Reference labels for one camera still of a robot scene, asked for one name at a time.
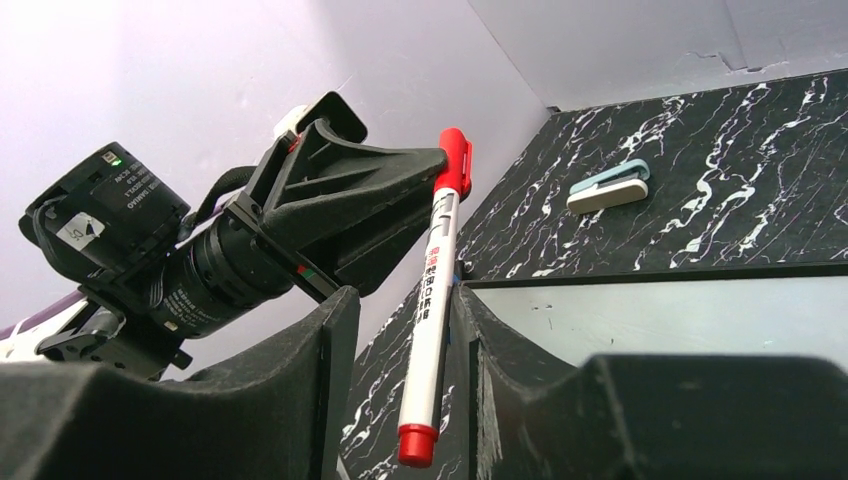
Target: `red cap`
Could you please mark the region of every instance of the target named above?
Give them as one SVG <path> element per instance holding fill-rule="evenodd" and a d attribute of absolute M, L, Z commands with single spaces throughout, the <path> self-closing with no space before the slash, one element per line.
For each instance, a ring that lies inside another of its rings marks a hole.
<path fill-rule="evenodd" d="M 429 425 L 402 425 L 398 428 L 398 436 L 398 461 L 401 465 L 427 468 L 433 464 L 433 447 L 439 439 L 438 430 Z"/>
<path fill-rule="evenodd" d="M 448 165 L 436 178 L 434 192 L 452 188 L 463 198 L 471 191 L 471 142 L 458 128 L 448 128 L 439 137 L 439 148 L 448 154 Z"/>

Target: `label sticker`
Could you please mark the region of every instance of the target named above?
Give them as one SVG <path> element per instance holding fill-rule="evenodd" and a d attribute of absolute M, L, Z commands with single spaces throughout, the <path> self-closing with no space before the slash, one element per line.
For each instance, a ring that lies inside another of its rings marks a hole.
<path fill-rule="evenodd" d="M 100 220 L 80 212 L 59 229 L 56 236 L 79 252 L 98 238 L 104 230 L 106 225 L 103 225 Z"/>

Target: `white ceiling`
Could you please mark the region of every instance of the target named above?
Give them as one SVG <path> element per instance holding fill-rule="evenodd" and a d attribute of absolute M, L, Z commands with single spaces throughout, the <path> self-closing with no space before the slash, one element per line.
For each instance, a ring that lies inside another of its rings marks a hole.
<path fill-rule="evenodd" d="M 548 106 L 848 67 L 846 0 L 469 0 Z"/>

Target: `black foam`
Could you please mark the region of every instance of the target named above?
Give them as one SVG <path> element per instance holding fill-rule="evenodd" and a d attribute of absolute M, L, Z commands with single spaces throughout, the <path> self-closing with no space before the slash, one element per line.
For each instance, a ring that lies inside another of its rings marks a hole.
<path fill-rule="evenodd" d="M 335 478 L 359 297 L 185 382 L 80 364 L 0 369 L 0 478 Z"/>

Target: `marker pen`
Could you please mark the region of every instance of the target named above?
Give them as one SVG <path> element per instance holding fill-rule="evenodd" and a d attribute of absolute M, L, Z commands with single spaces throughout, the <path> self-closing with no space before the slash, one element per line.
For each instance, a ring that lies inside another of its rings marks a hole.
<path fill-rule="evenodd" d="M 460 200 L 471 190 L 471 143 L 459 129 L 449 128 L 442 132 L 439 147 L 447 153 L 448 163 L 434 187 L 424 275 L 398 422 L 398 461 L 416 468 L 433 463 L 433 448 L 439 439 L 457 217 Z"/>

